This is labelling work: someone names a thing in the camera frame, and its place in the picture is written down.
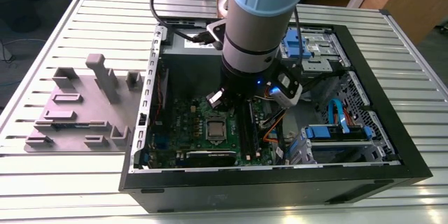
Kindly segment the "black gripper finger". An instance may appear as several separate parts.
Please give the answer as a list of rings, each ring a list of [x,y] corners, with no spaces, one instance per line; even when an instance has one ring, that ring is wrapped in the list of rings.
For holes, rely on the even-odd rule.
[[[213,109],[225,109],[226,104],[223,102],[223,91],[219,90],[207,95],[207,102]]]

